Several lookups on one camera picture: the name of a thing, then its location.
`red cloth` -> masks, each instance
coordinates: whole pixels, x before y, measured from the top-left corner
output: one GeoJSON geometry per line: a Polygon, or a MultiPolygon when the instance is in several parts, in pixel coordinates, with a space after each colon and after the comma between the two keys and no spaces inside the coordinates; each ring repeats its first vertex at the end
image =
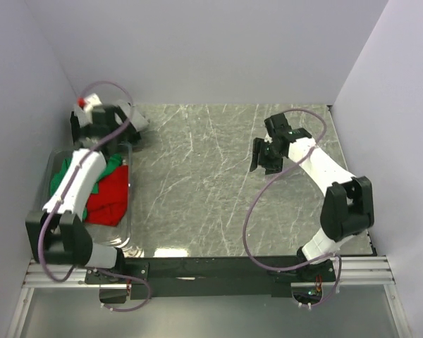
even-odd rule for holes
{"type": "Polygon", "coordinates": [[[117,167],[98,181],[99,193],[91,194],[86,203],[85,222],[115,227],[128,205],[128,166],[117,167]]]}

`cloth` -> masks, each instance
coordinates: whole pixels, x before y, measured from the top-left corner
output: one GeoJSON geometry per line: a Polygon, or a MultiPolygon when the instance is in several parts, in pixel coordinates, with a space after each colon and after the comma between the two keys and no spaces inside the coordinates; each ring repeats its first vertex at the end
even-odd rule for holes
{"type": "Polygon", "coordinates": [[[91,194],[87,200],[85,222],[115,227],[127,211],[128,166],[117,167],[98,185],[99,193],[91,194]]]}
{"type": "MultiPolygon", "coordinates": [[[[72,158],[66,158],[63,163],[61,164],[61,169],[58,173],[56,173],[50,181],[50,197],[55,195],[56,190],[58,189],[61,181],[64,178],[64,175],[68,171],[69,165],[71,164],[72,158]]],[[[103,173],[97,178],[97,181],[100,181],[104,177],[110,175],[116,168],[118,168],[122,164],[122,156],[120,154],[114,154],[108,160],[105,170],[103,173]]],[[[99,193],[99,185],[96,183],[92,188],[92,194],[99,193]]],[[[82,219],[86,219],[87,217],[87,209],[83,211],[82,219]]]]}

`black metal base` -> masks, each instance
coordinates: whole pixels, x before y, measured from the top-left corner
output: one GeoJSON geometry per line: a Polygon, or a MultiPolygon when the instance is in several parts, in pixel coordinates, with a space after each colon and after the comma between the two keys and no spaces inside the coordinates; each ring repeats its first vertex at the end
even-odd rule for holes
{"type": "MultiPolygon", "coordinates": [[[[297,256],[266,256],[257,260],[274,267],[292,266],[300,262],[297,256]]],[[[330,260],[309,265],[306,270],[278,273],[259,268],[248,257],[126,258],[125,267],[120,272],[147,280],[153,291],[152,297],[254,294],[291,297],[293,282],[315,282],[317,275],[321,275],[323,282],[335,281],[330,260]]],[[[91,273],[87,274],[85,283],[123,284],[125,280],[91,273]]],[[[146,295],[144,285],[132,284],[131,299],[144,299],[146,295]]],[[[114,297],[105,294],[101,300],[116,302],[114,297]]]]}

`green cloth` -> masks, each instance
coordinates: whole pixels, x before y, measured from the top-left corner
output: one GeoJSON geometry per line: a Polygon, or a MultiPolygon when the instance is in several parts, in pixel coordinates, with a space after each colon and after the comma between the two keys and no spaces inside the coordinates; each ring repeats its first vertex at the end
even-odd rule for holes
{"type": "MultiPolygon", "coordinates": [[[[63,164],[61,164],[61,169],[59,173],[55,174],[50,181],[50,197],[55,195],[56,190],[58,189],[61,181],[63,180],[64,175],[68,171],[69,165],[71,164],[72,158],[65,158],[63,164]]],[[[122,164],[122,156],[119,154],[114,154],[108,160],[105,170],[100,176],[97,178],[96,184],[94,184],[92,188],[91,194],[98,194],[99,193],[99,186],[97,182],[100,181],[102,178],[110,175],[118,166],[122,164]]],[[[87,211],[86,208],[83,211],[82,220],[86,219],[87,211]]]]}

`metal frame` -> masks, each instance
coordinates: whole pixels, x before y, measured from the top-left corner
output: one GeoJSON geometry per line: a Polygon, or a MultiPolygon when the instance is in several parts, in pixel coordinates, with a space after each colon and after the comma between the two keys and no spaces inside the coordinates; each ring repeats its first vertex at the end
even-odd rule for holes
{"type": "Polygon", "coordinates": [[[6,334],[6,338],[19,338],[22,334],[23,325],[30,308],[30,303],[33,298],[35,289],[22,288],[20,291],[19,301],[17,302],[16,309],[14,310],[14,316],[11,320],[11,324],[6,334]]]}
{"type": "MultiPolygon", "coordinates": [[[[393,275],[385,256],[380,257],[342,257],[343,266],[341,273],[341,285],[386,285],[395,284],[393,275]]],[[[338,262],[333,258],[334,268],[338,268],[338,262]]],[[[57,277],[63,277],[70,266],[49,265],[49,269],[57,277]]],[[[34,260],[30,261],[27,275],[25,276],[22,288],[112,288],[125,289],[126,284],[85,284],[86,269],[77,268],[72,272],[70,278],[64,283],[56,283],[50,280],[42,267],[34,260]]],[[[314,283],[291,283],[292,287],[313,286],[314,283]]]]}
{"type": "MultiPolygon", "coordinates": [[[[398,297],[390,265],[385,256],[345,256],[343,259],[341,285],[383,285],[386,290],[388,304],[390,306],[398,336],[400,338],[412,337],[407,324],[403,306],[398,297]]],[[[334,268],[338,268],[338,261],[333,258],[334,268]]],[[[69,270],[66,265],[50,265],[49,268],[58,277],[63,277],[69,270]]],[[[41,266],[34,260],[30,261],[25,276],[19,301],[8,330],[7,338],[20,337],[28,309],[35,289],[58,289],[58,288],[96,288],[96,289],[125,289],[126,284],[85,284],[85,277],[90,270],[77,268],[71,277],[64,283],[56,283],[50,280],[41,266]]],[[[292,287],[313,286],[314,283],[291,283],[292,287]]]]}
{"type": "Polygon", "coordinates": [[[407,323],[406,314],[404,312],[403,305],[400,297],[398,296],[398,290],[395,285],[384,285],[386,290],[386,296],[390,310],[392,311],[393,321],[395,322],[398,336],[400,338],[411,338],[412,330],[407,323]]]}

